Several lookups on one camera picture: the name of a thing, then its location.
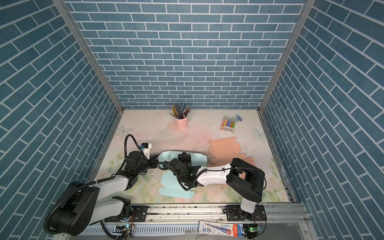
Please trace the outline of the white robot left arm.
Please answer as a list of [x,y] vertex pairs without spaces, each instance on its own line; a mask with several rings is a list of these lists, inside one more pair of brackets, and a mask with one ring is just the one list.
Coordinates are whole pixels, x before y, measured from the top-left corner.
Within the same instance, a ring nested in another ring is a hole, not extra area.
[[124,160],[116,173],[108,178],[89,183],[72,182],[47,214],[45,233],[66,233],[77,236],[90,224],[114,218],[120,222],[132,220],[134,210],[129,199],[120,192],[131,189],[149,169],[157,167],[158,160],[150,156],[150,143],[136,144],[137,151],[124,151]]

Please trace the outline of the light blue paper box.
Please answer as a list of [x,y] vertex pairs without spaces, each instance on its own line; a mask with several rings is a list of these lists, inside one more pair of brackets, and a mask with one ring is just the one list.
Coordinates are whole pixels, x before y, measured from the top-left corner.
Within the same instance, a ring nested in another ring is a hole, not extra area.
[[167,151],[158,156],[159,162],[165,162],[160,168],[166,172],[161,179],[162,188],[159,193],[163,196],[191,199],[195,192],[193,189],[185,191],[180,184],[188,188],[194,180],[200,167],[206,167],[207,156],[199,153]]

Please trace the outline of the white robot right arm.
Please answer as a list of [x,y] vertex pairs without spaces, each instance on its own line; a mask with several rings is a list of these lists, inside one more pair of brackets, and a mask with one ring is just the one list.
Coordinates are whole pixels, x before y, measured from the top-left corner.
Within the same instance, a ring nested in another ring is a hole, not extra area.
[[242,159],[234,158],[231,163],[216,166],[194,166],[192,155],[182,152],[170,161],[159,161],[160,170],[171,171],[180,187],[189,191],[207,185],[228,185],[241,197],[238,210],[225,210],[242,220],[261,221],[256,205],[262,201],[263,190],[267,186],[265,173]]

